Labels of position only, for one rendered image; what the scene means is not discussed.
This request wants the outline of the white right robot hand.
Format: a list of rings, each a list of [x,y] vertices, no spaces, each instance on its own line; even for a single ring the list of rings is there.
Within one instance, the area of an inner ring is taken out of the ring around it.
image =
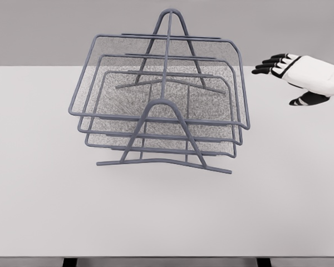
[[[334,96],[334,65],[311,56],[281,53],[255,66],[252,74],[272,75],[306,92],[289,102],[291,106],[313,106]]]

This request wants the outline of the grey mesh folder tray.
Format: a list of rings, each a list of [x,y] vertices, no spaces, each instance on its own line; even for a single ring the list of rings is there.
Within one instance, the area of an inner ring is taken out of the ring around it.
[[[95,36],[70,114],[137,121],[153,100],[171,102],[192,125],[250,127],[242,59],[232,41],[159,34]]]
[[[90,60],[72,112],[92,145],[203,150],[241,144],[247,126],[238,61],[161,55],[101,55]]]
[[[181,112],[199,150],[207,156],[233,156],[241,140],[233,84],[217,75],[170,73],[165,79],[164,97]],[[134,71],[108,71],[98,78],[86,107],[90,117],[80,126],[87,133],[87,144],[123,150],[148,102],[161,97],[162,81],[154,73]],[[170,107],[154,106],[148,117],[133,150],[193,153]]]

